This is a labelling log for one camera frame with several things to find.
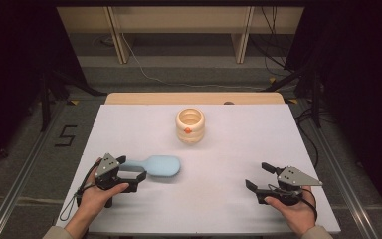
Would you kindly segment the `person's right hand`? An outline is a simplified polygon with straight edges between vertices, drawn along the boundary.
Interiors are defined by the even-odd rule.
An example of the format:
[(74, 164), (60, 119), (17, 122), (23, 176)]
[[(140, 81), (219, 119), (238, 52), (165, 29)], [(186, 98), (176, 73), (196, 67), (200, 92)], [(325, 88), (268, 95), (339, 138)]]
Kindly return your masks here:
[(296, 205), (286, 206), (273, 197), (266, 197), (265, 202), (284, 217), (286, 224), (298, 238), (315, 226), (316, 200), (310, 186), (302, 188), (302, 201)]

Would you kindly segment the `light wooden desk frame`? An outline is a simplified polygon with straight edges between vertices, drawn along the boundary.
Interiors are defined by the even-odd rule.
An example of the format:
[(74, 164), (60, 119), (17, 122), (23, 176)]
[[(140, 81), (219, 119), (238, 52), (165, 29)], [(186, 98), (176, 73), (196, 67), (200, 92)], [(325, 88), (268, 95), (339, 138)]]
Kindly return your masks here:
[(143, 33), (228, 34), (236, 62), (245, 59), (251, 34), (293, 34), (301, 7), (59, 7), (69, 33), (110, 33), (118, 61), (128, 62), (134, 37)]

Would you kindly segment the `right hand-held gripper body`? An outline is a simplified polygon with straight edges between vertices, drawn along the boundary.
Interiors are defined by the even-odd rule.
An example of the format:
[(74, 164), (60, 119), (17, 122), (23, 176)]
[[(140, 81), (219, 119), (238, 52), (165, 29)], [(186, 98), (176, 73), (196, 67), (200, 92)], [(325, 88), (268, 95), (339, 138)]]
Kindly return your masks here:
[(309, 176), (301, 170), (287, 166), (280, 168), (277, 175), (278, 186), (269, 186), (269, 193), (284, 205), (296, 205), (302, 200), (302, 188), (304, 186), (321, 186), (322, 182)]

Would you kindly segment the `black metal stand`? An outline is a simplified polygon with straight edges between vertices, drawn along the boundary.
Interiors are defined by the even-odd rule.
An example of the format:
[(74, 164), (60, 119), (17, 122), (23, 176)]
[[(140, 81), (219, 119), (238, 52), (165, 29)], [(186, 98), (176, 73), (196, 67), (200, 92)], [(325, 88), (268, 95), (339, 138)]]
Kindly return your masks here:
[(319, 75), (317, 73), (317, 61), (308, 60), (306, 64), (300, 67), (298, 70), (294, 71), (290, 75), (284, 77), (283, 79), (272, 83), (269, 87), (265, 89), (265, 92), (274, 92), (281, 87), (287, 85), (293, 80), (299, 79), (296, 86), (296, 94), (301, 96), (307, 89), (311, 92), (311, 118), (313, 119), (315, 125), (321, 128), (319, 119), (319, 98), (320, 98), (320, 82)]
[(106, 93), (100, 92), (89, 86), (85, 79), (79, 80), (58, 70), (50, 70), (40, 75), (40, 100), (42, 108), (42, 128), (45, 131), (51, 122), (51, 101), (49, 93), (52, 93), (57, 101), (65, 101), (70, 93), (66, 85), (72, 85), (92, 96), (106, 96)]

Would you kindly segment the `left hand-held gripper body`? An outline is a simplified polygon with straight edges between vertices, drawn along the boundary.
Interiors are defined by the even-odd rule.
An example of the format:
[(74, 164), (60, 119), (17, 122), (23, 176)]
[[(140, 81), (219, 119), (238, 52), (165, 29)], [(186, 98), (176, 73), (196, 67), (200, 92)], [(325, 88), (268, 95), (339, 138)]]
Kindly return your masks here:
[(101, 190), (109, 190), (121, 184), (118, 176), (120, 166), (115, 157), (106, 153), (95, 172), (95, 185)]

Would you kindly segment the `light wooden table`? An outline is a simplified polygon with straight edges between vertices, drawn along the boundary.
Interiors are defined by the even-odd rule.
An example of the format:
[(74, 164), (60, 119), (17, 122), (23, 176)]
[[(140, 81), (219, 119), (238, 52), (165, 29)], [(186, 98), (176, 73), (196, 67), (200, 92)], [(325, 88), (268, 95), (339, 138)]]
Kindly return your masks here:
[(285, 102), (279, 93), (111, 93), (106, 105), (278, 105)]

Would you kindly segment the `dark curtain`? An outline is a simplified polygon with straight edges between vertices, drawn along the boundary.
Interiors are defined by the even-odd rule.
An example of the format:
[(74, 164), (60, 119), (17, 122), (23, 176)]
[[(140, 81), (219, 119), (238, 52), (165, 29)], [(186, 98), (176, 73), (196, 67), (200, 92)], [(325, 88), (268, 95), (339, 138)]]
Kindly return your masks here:
[(0, 0), (0, 150), (54, 71), (86, 80), (58, 10)]
[(301, 1), (289, 66), (321, 49), (326, 101), (382, 197), (382, 0)]

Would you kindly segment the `person's left hand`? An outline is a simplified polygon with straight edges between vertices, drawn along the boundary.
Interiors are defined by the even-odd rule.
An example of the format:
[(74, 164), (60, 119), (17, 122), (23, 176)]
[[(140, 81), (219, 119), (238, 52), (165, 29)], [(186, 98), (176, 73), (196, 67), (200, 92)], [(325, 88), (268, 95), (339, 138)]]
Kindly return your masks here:
[(80, 207), (65, 226), (65, 230), (73, 239), (81, 239), (95, 218), (103, 210), (106, 202), (126, 190), (128, 186), (128, 183), (123, 183), (110, 190), (101, 190), (98, 187), (87, 189), (83, 194)]

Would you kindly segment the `cream ribbed cup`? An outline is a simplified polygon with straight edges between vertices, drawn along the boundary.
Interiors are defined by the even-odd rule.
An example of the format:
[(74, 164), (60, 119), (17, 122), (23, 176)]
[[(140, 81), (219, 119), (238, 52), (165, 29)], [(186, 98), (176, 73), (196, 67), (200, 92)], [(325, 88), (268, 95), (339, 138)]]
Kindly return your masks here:
[(176, 135), (178, 139), (187, 144), (199, 142), (205, 134), (205, 116), (194, 108), (181, 110), (175, 119)]

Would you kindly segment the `white table board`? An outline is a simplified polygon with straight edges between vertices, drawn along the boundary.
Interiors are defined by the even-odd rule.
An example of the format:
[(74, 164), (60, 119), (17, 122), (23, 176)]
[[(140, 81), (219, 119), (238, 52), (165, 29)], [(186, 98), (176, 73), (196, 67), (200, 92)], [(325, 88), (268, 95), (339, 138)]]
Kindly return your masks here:
[(181, 161), (172, 177), (148, 177), (134, 193), (118, 194), (92, 223), (98, 235), (256, 236), (289, 229), (272, 207), (259, 204), (245, 186), (276, 184), (262, 170), (294, 166), (315, 176), (289, 107), (279, 105), (202, 105), (205, 135), (188, 145), (176, 136), (179, 105), (103, 105), (72, 181), (81, 185), (105, 153), (144, 160), (174, 155)]

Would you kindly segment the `metal floor rail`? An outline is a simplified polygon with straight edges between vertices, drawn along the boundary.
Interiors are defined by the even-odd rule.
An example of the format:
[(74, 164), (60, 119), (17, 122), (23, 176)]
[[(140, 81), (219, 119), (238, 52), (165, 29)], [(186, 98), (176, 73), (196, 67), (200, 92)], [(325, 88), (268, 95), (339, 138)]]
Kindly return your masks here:
[(350, 162), (349, 151), (342, 148), (341, 143), (335, 146), (327, 138), (324, 131), (333, 126), (333, 123), (328, 119), (318, 128), (306, 103), (296, 105), (293, 112), (314, 169), (324, 183), (323, 189), (341, 228), (338, 237), (378, 239), (378, 231), (358, 195), (358, 192), (362, 192), (371, 196), (373, 190), (363, 181), (359, 168)]
[(42, 153), (42, 148), (48, 135), (54, 126), (57, 118), (60, 116), (65, 102), (55, 102), (53, 110), (51, 111), (51, 119), (44, 129), (41, 129), (37, 138), (34, 141), (34, 144), (29, 151), (28, 156), (23, 162), (22, 167), (17, 173), (17, 176), (11, 183), (11, 187), (8, 192), (5, 194), (2, 200), (0, 200), (0, 235), (5, 228), (15, 206), (18, 201), (19, 196), (21, 195), (28, 178), (30, 177), (36, 162), (40, 154)]

